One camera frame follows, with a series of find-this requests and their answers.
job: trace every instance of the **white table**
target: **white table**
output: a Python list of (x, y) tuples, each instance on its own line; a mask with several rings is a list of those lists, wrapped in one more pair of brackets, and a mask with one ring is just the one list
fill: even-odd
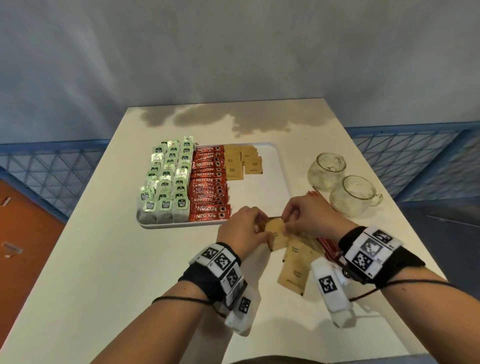
[[(135, 219), (152, 146), (190, 134), (203, 145), (273, 143), (292, 196), (310, 190), (306, 171), (317, 154), (344, 156), (348, 174), (364, 176), (384, 194), (381, 205), (355, 221), (391, 232), (442, 274), (323, 99), (129, 108), (0, 351), (0, 363), (89, 362), (214, 241), (217, 226), (145, 230)], [(380, 293), (355, 304), (354, 327), (335, 327), (319, 294), (302, 298), (276, 283), (282, 254), (271, 254), (260, 279), (262, 303), (250, 335), (230, 339), (221, 325), (203, 329), (189, 358), (219, 362), (223, 351), (208, 356), (203, 345), (226, 347), (228, 339), (225, 363), (273, 354), (327, 363), (425, 352)]]

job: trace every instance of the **wristband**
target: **wristband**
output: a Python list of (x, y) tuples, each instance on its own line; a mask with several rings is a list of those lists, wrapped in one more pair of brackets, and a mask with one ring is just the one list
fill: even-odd
[(197, 285), (211, 302), (223, 302), (231, 308), (247, 286), (239, 256), (225, 243), (209, 245), (189, 264), (179, 281)]
[(382, 287), (403, 268), (425, 266), (420, 258), (402, 247), (399, 239), (375, 226), (354, 228), (340, 239), (338, 246), (347, 270), (363, 284)]

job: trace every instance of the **floor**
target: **floor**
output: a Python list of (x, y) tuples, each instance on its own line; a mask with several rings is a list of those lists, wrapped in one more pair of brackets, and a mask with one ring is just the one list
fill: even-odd
[[(401, 210), (448, 280), (480, 300), (480, 205), (403, 206)], [(459, 224), (437, 218), (456, 220)], [(430, 355), (349, 364), (435, 364)]]

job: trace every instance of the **hand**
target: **hand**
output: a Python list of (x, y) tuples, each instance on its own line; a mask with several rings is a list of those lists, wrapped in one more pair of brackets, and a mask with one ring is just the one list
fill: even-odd
[(333, 210), (320, 196), (297, 196), (290, 199), (282, 213), (289, 233), (305, 233), (313, 238), (328, 238), (338, 243), (356, 223)]
[(217, 242), (228, 244), (243, 261), (257, 246), (273, 239), (269, 231), (257, 232), (256, 224), (268, 216), (258, 207), (244, 206), (218, 228)]

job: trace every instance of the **glass mug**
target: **glass mug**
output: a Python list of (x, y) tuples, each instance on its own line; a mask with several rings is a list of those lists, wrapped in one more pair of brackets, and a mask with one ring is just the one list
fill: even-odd
[(330, 204), (335, 210), (351, 218), (360, 216), (370, 206), (377, 206), (383, 199), (368, 180), (354, 175), (342, 179), (330, 194)]
[(322, 153), (308, 169), (308, 182), (320, 191), (331, 191), (343, 178), (347, 164), (342, 156)]

